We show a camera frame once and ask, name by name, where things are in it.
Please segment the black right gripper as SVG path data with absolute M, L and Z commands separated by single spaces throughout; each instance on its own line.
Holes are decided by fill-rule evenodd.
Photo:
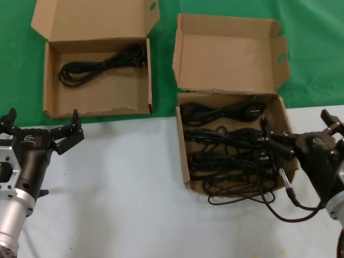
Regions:
M 343 152 L 336 148 L 334 134 L 344 136 L 343 122 L 326 109 L 320 114 L 327 126 L 322 132 L 303 134 L 276 133 L 267 118 L 260 119 L 260 126 L 267 149 L 281 158 L 291 161 L 295 156 L 308 176 L 323 205 L 343 191 L 338 168 Z

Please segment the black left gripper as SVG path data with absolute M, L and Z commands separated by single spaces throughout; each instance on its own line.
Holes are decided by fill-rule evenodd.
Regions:
M 1 116 L 1 133 L 15 136 L 14 150 L 21 172 L 16 188 L 38 198 L 53 150 L 59 155 L 70 150 L 82 140 L 84 132 L 77 109 L 73 110 L 71 122 L 51 129 L 15 127 L 17 118 L 15 108 Z

